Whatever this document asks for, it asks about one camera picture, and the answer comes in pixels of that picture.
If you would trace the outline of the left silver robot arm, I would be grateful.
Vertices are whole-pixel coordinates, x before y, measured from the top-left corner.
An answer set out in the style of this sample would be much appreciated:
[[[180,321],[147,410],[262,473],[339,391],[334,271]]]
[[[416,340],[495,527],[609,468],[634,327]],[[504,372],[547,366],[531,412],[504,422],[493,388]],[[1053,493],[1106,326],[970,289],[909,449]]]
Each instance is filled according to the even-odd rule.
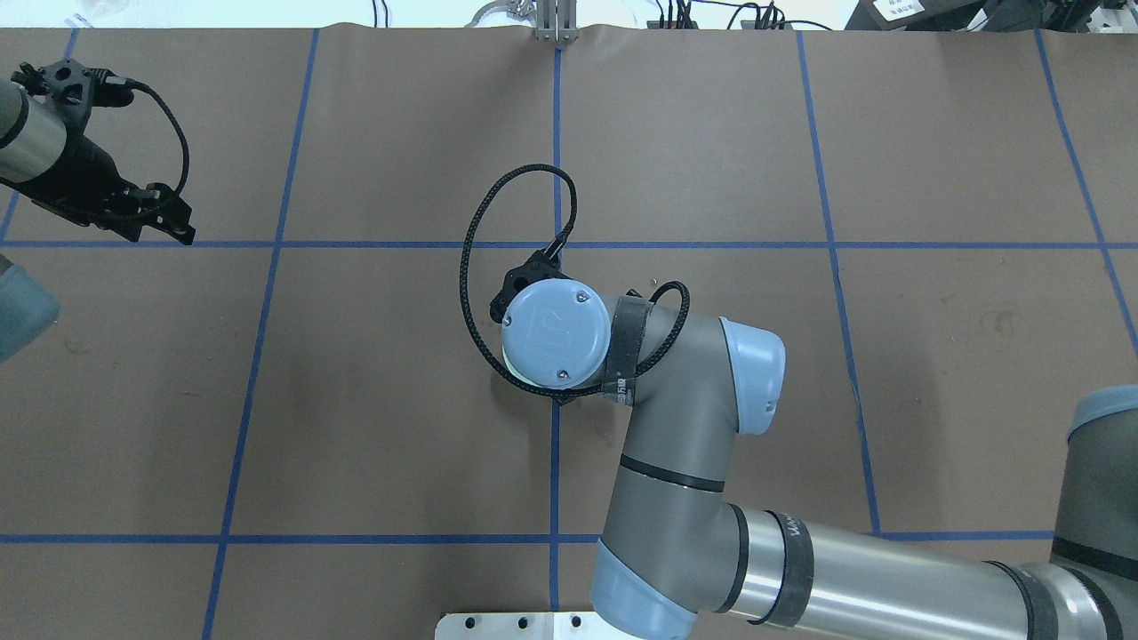
[[[85,134],[94,106],[122,107],[140,91],[159,106],[181,148],[176,186],[138,186],[119,174],[115,161]],[[94,225],[138,243],[142,228],[192,244],[192,210],[182,197],[188,179],[188,141],[160,95],[134,77],[86,69],[79,84],[18,69],[3,82],[3,186],[79,227]]]

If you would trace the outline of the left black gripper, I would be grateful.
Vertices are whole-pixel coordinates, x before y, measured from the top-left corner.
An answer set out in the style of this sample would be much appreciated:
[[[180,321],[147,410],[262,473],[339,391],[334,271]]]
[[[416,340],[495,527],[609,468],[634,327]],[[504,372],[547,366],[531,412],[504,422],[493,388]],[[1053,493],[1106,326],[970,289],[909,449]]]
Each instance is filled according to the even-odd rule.
[[[191,246],[192,208],[165,183],[140,187],[122,178],[113,158],[85,136],[71,133],[44,174],[26,182],[26,196],[61,219],[118,233],[137,243],[143,227]]]

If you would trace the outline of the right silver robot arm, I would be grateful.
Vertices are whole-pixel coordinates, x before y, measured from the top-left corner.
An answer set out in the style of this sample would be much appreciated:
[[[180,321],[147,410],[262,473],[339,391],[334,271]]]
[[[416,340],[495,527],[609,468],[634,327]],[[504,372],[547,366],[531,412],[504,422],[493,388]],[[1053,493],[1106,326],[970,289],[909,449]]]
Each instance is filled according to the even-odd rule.
[[[490,309],[522,381],[630,407],[589,591],[611,627],[685,639],[716,612],[840,639],[1133,639],[1133,385],[1078,402],[1047,563],[971,563],[725,499],[735,438],[780,407],[775,333],[561,274],[508,276]]]

